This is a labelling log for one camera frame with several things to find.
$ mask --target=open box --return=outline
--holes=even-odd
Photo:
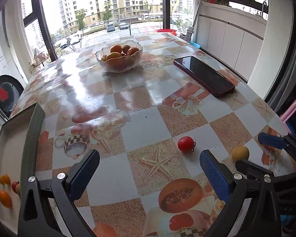
[[[45,116],[38,103],[31,105],[2,125],[0,131],[0,176],[7,174],[11,182],[19,181],[25,189],[27,180],[35,175],[36,149]],[[12,200],[12,208],[0,202],[0,222],[12,232],[18,232],[21,199],[12,191],[11,185],[1,185]]]

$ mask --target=smartphone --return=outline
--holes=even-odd
[[[205,62],[193,56],[178,58],[173,63],[194,78],[215,97],[234,90],[234,84]]]

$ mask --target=washing machine door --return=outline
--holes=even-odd
[[[0,76],[0,109],[7,117],[10,117],[23,90],[24,88],[15,78],[8,75]]]

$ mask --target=phone case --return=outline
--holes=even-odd
[[[222,76],[226,81],[228,81],[229,83],[231,83],[231,85],[233,87],[226,89],[225,91],[223,91],[222,93],[218,93],[215,92],[210,85],[204,83],[201,79],[199,79],[195,74],[193,74],[190,70],[188,70],[186,67],[182,66],[181,64],[179,64],[176,60],[178,59],[182,59],[182,58],[187,58],[187,57],[191,57],[191,56],[186,56],[186,57],[181,57],[181,58],[177,58],[173,61],[174,65],[176,65],[178,68],[182,69],[186,74],[188,74],[190,77],[192,77],[193,79],[195,79],[198,83],[200,83],[205,89],[207,89],[212,95],[214,95],[215,97],[219,98],[222,97],[224,95],[226,95],[229,92],[232,92],[235,88],[234,84],[232,82],[230,82],[226,77],[224,77],[222,74],[220,74],[219,72],[217,72],[215,69],[213,69],[212,67],[210,67],[209,65],[207,65],[205,62],[203,62],[204,64],[206,64],[206,66],[208,66],[210,69],[212,69],[213,71],[216,72],[216,74]]]

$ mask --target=table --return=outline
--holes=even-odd
[[[105,72],[95,52],[126,40],[144,47],[140,65],[125,73]],[[230,79],[235,91],[217,99],[173,64],[189,55]],[[268,150],[257,140],[260,132],[287,134],[272,109],[218,61],[169,33],[110,40],[54,61],[31,78],[12,116],[35,102],[46,113],[37,148],[39,180],[67,172],[91,147],[100,152],[98,169],[75,201],[98,237],[100,231],[202,236],[225,205],[200,167],[205,149],[231,172],[236,169],[230,153],[238,145],[248,147],[250,161],[277,176],[294,170],[284,150]],[[177,149],[183,136],[196,140],[194,153]],[[176,204],[183,199],[182,213]],[[70,236],[53,200],[51,205]]]

